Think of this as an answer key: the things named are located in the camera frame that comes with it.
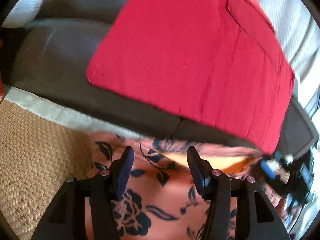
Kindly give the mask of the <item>person's right hand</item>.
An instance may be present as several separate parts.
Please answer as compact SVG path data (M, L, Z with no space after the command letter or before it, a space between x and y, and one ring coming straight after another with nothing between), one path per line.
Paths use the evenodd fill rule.
M281 197L277 194L272 187L268 184L263 186L265 194L268 196L269 200L271 201L272 205L275 207L279 217L282 221L284 221L288 217L287 210L284 209L285 206L285 198Z

